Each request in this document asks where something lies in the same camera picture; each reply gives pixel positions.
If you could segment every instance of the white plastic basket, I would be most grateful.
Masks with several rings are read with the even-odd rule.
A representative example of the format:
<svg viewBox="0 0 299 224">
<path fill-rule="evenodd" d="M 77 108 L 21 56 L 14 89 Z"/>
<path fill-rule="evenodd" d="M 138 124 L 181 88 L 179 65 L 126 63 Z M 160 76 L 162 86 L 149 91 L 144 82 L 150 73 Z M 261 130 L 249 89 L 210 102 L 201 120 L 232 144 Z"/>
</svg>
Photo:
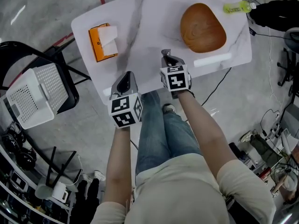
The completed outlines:
<svg viewBox="0 0 299 224">
<path fill-rule="evenodd" d="M 68 94 L 55 64 L 29 69 L 6 92 L 6 97 L 24 129 L 54 119 Z"/>
</svg>

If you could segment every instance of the white cable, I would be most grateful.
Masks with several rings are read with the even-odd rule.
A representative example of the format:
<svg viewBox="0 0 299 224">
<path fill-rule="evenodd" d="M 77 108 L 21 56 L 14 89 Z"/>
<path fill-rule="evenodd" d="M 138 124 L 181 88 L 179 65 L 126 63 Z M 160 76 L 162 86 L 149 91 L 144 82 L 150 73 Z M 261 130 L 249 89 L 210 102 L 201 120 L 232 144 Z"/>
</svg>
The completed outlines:
<svg viewBox="0 0 299 224">
<path fill-rule="evenodd" d="M 77 157 L 78 157 L 79 162 L 80 162 L 80 165 L 81 165 L 81 171 L 80 171 L 80 174 L 79 174 L 79 177 L 80 177 L 80 175 L 81 175 L 81 173 L 82 173 L 82 171 L 83 171 L 83 166 L 82 166 L 82 163 L 81 163 L 81 160 L 80 160 L 80 156 L 77 155 Z M 78 177 L 78 179 L 77 179 L 73 184 L 66 184 L 66 186 L 72 186 L 72 185 L 75 185 L 75 184 L 79 181 L 79 177 Z"/>
<path fill-rule="evenodd" d="M 282 103 L 277 99 L 276 95 L 274 94 L 273 88 L 272 88 L 272 84 L 271 84 L 271 77 L 270 77 L 270 72 L 271 72 L 271 64 L 273 63 L 273 60 L 271 58 L 271 49 L 272 49 L 272 39 L 271 39 L 271 34 L 270 34 L 270 28 L 268 28 L 269 31 L 269 38 L 270 38 L 270 51 L 269 51 L 269 83 L 270 83 L 270 87 L 271 87 L 271 95 L 270 98 L 272 96 L 274 96 L 274 98 L 277 100 L 277 102 L 279 102 L 280 104 L 280 112 L 282 111 Z"/>
</svg>

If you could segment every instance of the wooden bowl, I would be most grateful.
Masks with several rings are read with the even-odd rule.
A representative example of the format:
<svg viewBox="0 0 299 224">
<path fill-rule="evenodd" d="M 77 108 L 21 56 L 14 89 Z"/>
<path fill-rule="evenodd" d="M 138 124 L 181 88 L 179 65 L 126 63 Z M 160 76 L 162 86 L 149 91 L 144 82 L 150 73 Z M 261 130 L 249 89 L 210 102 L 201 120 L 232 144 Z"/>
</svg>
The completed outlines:
<svg viewBox="0 0 299 224">
<path fill-rule="evenodd" d="M 203 3 L 195 3 L 185 11 L 181 19 L 181 36 L 185 44 L 196 53 L 217 50 L 226 42 L 222 25 Z"/>
</svg>

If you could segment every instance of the beige t-shirt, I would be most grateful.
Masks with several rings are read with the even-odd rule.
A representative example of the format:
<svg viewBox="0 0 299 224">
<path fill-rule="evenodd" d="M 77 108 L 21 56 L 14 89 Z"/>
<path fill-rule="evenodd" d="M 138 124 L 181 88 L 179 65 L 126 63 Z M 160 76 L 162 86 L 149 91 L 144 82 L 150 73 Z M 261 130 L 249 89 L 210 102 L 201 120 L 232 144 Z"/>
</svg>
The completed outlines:
<svg viewBox="0 0 299 224">
<path fill-rule="evenodd" d="M 276 210 L 266 184 L 239 160 L 226 163 L 216 181 L 203 156 L 185 154 L 141 172 L 136 186 L 127 214 L 118 203 L 102 203 L 92 224 L 228 224 L 222 194 L 233 195 L 260 223 L 272 223 Z"/>
</svg>

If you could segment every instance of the blue jeans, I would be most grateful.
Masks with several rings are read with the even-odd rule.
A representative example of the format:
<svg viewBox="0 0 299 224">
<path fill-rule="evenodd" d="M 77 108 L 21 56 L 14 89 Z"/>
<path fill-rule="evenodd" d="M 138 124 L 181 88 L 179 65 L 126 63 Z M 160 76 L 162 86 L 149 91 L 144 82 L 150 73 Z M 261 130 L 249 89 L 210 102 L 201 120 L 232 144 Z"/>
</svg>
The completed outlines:
<svg viewBox="0 0 299 224">
<path fill-rule="evenodd" d="M 136 175 L 184 154 L 200 154 L 198 142 L 188 125 L 174 112 L 163 114 L 156 91 L 141 97 L 142 127 Z"/>
</svg>

